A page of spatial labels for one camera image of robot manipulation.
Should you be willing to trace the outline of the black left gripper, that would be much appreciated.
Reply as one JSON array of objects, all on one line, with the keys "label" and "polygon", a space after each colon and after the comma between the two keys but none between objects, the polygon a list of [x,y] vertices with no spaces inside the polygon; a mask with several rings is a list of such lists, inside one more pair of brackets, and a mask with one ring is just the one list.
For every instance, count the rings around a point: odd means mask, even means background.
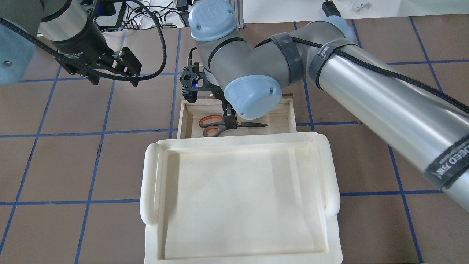
[{"label": "black left gripper", "polygon": [[55,41],[54,46],[62,55],[85,65],[87,68],[108,70],[124,77],[139,77],[142,64],[128,47],[116,53],[116,67],[113,67],[114,50],[94,21],[87,21],[84,28],[68,40]]}]

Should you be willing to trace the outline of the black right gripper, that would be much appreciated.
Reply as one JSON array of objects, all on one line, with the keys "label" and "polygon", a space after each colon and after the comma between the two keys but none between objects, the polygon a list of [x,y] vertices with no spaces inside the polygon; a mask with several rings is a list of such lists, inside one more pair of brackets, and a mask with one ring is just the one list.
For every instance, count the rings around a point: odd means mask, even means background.
[{"label": "black right gripper", "polygon": [[212,95],[222,102],[223,109],[223,120],[227,130],[236,130],[237,125],[237,113],[232,110],[231,104],[226,100],[224,92],[218,85],[218,82],[214,78],[213,74],[207,70],[203,70],[201,73],[202,85],[200,91],[210,91]]}]

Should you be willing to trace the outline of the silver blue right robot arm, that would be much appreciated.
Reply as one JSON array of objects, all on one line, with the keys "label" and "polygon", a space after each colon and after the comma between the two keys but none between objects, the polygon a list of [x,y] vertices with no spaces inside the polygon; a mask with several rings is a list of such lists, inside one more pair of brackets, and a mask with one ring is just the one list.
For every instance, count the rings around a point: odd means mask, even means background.
[{"label": "silver blue right robot arm", "polygon": [[468,209],[468,106],[365,52],[343,18],[310,22],[255,48],[227,1],[197,3],[189,26],[209,81],[240,117],[263,117],[283,87],[307,77]]}]

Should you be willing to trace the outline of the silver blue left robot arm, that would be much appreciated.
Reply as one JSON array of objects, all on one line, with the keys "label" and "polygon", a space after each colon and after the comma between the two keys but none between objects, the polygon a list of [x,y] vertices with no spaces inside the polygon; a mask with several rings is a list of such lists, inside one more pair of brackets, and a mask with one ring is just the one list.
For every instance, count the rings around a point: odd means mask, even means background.
[{"label": "silver blue left robot arm", "polygon": [[112,50],[77,0],[1,1],[1,85],[23,79],[38,33],[54,46],[55,60],[69,74],[97,85],[100,78],[95,70],[106,70],[138,85],[141,62],[127,47]]}]

